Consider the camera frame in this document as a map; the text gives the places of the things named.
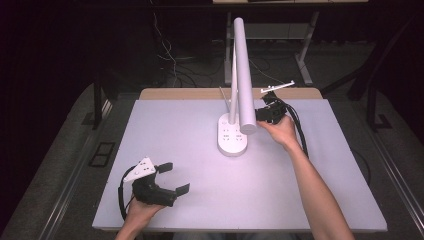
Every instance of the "table leg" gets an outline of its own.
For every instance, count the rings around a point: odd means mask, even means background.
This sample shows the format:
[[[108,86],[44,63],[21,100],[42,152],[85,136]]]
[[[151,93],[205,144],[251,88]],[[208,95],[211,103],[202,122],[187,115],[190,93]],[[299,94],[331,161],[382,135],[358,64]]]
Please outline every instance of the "table leg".
[[[96,130],[102,121],[102,87],[99,74],[96,73],[94,84],[94,124],[93,130]]]
[[[308,72],[308,69],[306,68],[304,60],[305,60],[306,52],[308,51],[309,44],[311,43],[312,35],[315,30],[315,25],[317,23],[318,16],[319,16],[318,11],[313,13],[311,22],[309,23],[308,30],[306,32],[306,36],[304,38],[303,47],[300,50],[300,53],[295,54],[297,66],[299,67],[300,74],[302,75],[303,81],[305,82],[306,85],[313,84],[311,76],[309,75],[309,72]]]

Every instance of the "white desk lamp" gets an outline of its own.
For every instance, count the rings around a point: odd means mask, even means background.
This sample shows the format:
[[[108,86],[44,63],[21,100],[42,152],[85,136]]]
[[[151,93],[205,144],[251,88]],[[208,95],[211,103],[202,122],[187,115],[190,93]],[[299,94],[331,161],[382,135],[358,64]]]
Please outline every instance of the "white desk lamp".
[[[241,18],[234,20],[232,71],[230,112],[223,114],[218,120],[218,148],[225,156],[237,157],[247,149],[246,135],[256,132],[249,57]]]

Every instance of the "left hand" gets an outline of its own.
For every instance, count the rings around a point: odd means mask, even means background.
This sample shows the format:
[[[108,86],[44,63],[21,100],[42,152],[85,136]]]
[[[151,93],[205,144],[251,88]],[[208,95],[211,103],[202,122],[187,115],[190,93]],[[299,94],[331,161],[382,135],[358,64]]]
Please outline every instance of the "left hand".
[[[116,239],[134,239],[143,230],[153,216],[165,206],[149,205],[133,198],[130,202],[127,218]]]

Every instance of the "white tabletop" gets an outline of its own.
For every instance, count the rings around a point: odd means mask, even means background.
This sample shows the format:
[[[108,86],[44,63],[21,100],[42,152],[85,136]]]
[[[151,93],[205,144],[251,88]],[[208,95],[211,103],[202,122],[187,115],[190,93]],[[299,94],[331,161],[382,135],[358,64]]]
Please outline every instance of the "white tabletop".
[[[385,231],[375,202],[326,100],[287,100],[298,112],[310,158],[333,191],[353,231]],[[263,106],[255,100],[257,107]],[[149,156],[154,164],[173,162],[157,184],[175,189],[191,184],[174,207],[161,210],[146,231],[308,231],[292,165],[264,129],[248,138],[240,157],[217,148],[217,121],[223,100],[139,100],[135,103],[94,228],[118,230],[123,220],[117,189],[124,172]],[[124,185],[125,201],[131,185]]]

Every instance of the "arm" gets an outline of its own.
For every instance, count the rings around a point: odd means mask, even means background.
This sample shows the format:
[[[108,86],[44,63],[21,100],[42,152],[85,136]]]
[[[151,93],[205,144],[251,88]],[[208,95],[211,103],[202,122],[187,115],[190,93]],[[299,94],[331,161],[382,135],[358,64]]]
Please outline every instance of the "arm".
[[[315,239],[354,239],[336,199],[300,147],[293,120],[284,116],[277,125],[258,124],[290,155],[303,208]]]
[[[141,230],[149,224],[150,219],[164,206],[148,205],[132,199],[124,225],[115,240],[134,240]]]

